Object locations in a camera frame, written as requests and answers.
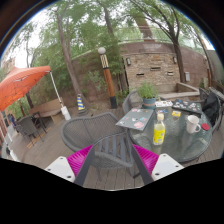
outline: orange umbrella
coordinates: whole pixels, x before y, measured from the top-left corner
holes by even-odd
[[[50,66],[17,68],[0,83],[0,111],[23,97],[43,76],[51,71]]]

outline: white mug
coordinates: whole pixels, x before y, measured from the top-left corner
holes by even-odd
[[[199,123],[199,118],[190,115],[187,118],[187,132],[192,134],[194,132],[199,132],[201,130],[201,126],[198,124]]]

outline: planter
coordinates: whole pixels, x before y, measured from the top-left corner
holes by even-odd
[[[151,99],[143,99],[143,108],[145,109],[155,109],[156,108],[156,98],[151,98]]]

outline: street lamp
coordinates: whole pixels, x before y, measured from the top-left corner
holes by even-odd
[[[104,78],[107,84],[107,90],[108,90],[108,95],[110,97],[110,104],[112,109],[117,108],[117,102],[116,102],[116,97],[114,93],[114,87],[113,87],[113,82],[110,74],[110,69],[107,61],[107,56],[105,55],[106,49],[104,47],[100,47],[98,49],[98,53],[100,54],[102,66],[103,66],[103,73],[104,73]]]
[[[21,104],[20,99],[18,99],[18,101],[19,101],[19,105],[20,105],[20,109],[21,109],[21,111],[22,111],[23,117],[25,117],[25,113],[24,113],[24,111],[23,111],[23,107],[22,107],[22,104]]]

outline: glass bottle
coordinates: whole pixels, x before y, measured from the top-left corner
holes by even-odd
[[[153,136],[154,145],[163,144],[166,130],[163,120],[164,120],[164,114],[157,114],[157,122],[154,124],[154,136]]]

